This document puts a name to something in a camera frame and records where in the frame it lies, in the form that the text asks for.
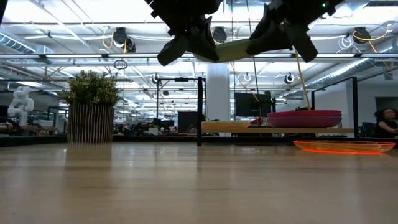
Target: wooden shelf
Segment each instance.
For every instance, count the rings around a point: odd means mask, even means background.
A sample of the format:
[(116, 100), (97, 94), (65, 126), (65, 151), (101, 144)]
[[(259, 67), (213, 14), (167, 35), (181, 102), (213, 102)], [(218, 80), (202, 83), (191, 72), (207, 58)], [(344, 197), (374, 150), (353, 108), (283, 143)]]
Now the wooden shelf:
[(202, 128), (207, 133), (354, 133), (353, 128)]

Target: wooden planter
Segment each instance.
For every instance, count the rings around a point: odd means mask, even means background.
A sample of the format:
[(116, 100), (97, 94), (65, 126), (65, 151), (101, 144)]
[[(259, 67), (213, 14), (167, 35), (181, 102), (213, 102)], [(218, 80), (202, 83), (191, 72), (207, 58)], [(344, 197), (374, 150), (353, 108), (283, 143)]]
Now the wooden planter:
[(112, 142), (113, 117), (114, 108), (110, 106), (70, 105), (68, 142)]

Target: wooden table surface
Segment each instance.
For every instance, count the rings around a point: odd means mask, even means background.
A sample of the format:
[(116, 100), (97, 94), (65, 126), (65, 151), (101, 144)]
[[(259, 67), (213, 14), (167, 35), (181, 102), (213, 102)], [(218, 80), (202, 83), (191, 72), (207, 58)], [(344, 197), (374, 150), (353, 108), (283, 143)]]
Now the wooden table surface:
[(189, 143), (0, 149), (0, 223), (396, 224), (398, 160)]

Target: white robot figure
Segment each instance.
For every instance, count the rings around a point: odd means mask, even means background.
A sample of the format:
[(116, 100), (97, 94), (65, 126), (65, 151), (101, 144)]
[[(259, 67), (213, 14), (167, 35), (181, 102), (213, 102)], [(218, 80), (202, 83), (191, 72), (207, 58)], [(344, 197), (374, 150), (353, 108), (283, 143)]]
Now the white robot figure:
[(26, 126), (27, 113), (33, 111), (34, 108), (34, 101), (29, 98), (29, 93), (29, 87), (18, 87), (17, 91), (14, 92), (14, 99), (8, 107), (8, 116), (12, 117), (11, 119), (16, 121), (15, 115), (18, 114), (20, 126)]

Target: black metal frame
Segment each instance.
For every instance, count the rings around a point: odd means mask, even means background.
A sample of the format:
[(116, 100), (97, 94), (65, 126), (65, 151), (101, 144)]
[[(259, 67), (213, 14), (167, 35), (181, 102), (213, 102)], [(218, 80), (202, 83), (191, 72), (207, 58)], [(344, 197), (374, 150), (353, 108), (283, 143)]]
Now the black metal frame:
[(8, 3), (8, 0), (1, 0), (0, 1), (0, 25), (1, 25), (2, 18), (4, 17), (4, 13), (5, 13), (6, 8), (7, 8), (7, 3)]
[(311, 109), (315, 109), (315, 93), (318, 91), (323, 91), (328, 87), (337, 85), (342, 82), (346, 82), (348, 80), (352, 81), (353, 84), (353, 119), (354, 119), (354, 138), (359, 139), (359, 123), (358, 123), (358, 79), (356, 77), (349, 77), (345, 78), (343, 80), (340, 80), (338, 82), (329, 84), (327, 86), (324, 86), (322, 88), (319, 88), (317, 90), (314, 90), (311, 92)]
[(160, 83), (161, 81), (175, 81), (175, 82), (188, 82), (188, 81), (198, 81), (198, 109), (197, 109), (197, 145), (201, 146), (201, 122), (203, 115), (203, 91), (205, 91), (206, 98), (206, 78), (198, 77), (198, 78), (159, 78), (156, 82), (156, 118), (159, 118), (159, 91), (160, 91)]

